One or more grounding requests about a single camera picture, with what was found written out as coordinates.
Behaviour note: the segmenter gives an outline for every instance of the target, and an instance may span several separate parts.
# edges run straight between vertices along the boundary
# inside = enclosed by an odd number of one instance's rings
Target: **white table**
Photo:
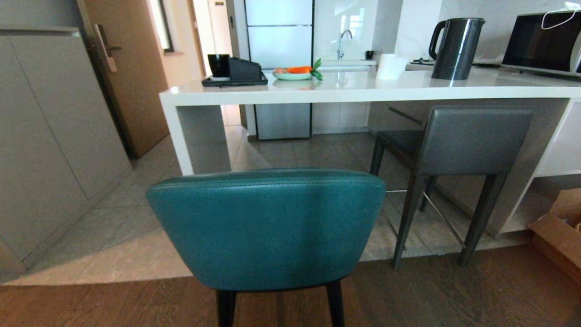
[[[220,105],[423,101],[533,106],[538,110],[532,127],[491,218],[489,231],[498,234],[541,167],[558,134],[555,131],[564,124],[564,113],[581,102],[579,81],[498,69],[472,68],[466,81],[435,80],[430,71],[421,70],[406,71],[398,80],[376,80],[375,72],[324,72],[323,76],[324,81],[281,81],[267,74],[266,86],[231,88],[204,88],[196,80],[162,92],[182,174],[231,169]]]

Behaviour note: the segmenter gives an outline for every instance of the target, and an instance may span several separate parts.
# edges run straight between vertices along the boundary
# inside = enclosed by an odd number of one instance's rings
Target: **carrot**
[[[311,66],[290,67],[286,69],[287,73],[291,74],[308,74],[313,70]]]

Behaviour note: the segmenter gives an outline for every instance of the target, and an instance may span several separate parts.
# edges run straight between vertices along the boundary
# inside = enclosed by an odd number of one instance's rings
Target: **teal chair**
[[[169,179],[147,198],[194,276],[216,289],[218,325],[238,292],[326,286],[344,326],[340,281],[363,253],[385,194],[349,170],[267,169]]]

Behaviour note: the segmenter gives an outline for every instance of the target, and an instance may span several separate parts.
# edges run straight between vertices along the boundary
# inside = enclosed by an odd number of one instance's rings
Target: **refrigerator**
[[[313,64],[313,0],[246,0],[250,60],[263,70]],[[259,140],[311,136],[311,104],[255,105]]]

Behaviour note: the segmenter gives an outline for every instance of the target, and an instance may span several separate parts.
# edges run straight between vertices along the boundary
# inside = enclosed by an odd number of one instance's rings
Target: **black kettle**
[[[429,48],[430,56],[436,60],[432,78],[468,79],[484,23],[482,18],[452,18],[436,25]],[[444,35],[436,53],[437,39],[442,30]]]

